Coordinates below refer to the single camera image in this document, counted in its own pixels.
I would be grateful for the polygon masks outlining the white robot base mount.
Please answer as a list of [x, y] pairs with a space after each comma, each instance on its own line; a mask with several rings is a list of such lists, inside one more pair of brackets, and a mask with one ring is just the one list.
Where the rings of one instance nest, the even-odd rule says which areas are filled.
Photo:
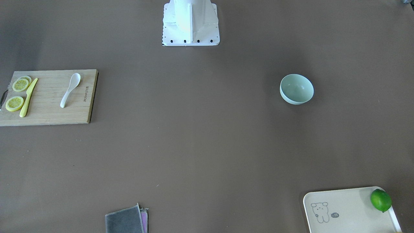
[[210, 0], [170, 0], [164, 5], [163, 46], [217, 46], [217, 6]]

